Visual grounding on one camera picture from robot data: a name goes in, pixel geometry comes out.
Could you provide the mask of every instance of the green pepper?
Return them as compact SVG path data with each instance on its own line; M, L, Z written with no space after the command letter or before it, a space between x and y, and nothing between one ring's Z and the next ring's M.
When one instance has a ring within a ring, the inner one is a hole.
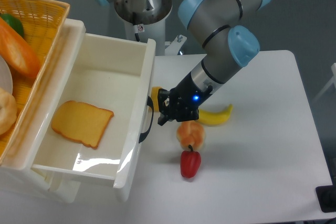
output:
M0 14L0 17L4 21L6 21L6 23L9 24L9 26L12 29L14 29L14 31L16 31L21 37L25 36L24 30L23 30L23 25L18 18L14 17L13 15L11 15L9 13Z

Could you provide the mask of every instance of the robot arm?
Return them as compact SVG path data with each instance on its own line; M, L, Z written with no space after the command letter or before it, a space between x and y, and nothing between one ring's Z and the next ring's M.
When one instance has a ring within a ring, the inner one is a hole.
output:
M197 120L198 107L259 53L256 37L245 27L235 25L270 1L182 2L179 18L207 55L175 88L159 90L159 125L172 120Z

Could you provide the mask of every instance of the red bell pepper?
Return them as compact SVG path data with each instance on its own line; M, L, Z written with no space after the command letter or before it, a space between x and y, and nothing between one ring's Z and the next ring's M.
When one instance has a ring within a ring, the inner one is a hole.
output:
M190 151L183 151L181 154L181 175L185 178L192 178L201 165L201 155L195 152L191 145L188 148Z

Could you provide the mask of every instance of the white plate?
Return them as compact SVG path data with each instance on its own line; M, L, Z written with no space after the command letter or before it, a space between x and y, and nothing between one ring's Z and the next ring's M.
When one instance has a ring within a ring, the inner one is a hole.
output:
M0 87L8 93L13 92L12 74L5 60L0 56Z

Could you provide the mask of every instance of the blue indicator light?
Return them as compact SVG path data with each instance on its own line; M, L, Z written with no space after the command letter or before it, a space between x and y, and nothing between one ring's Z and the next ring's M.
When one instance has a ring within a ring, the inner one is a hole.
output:
M194 96L193 96L193 100L194 100L194 102L198 101L199 99L200 99L200 97L199 97L198 95L194 95Z

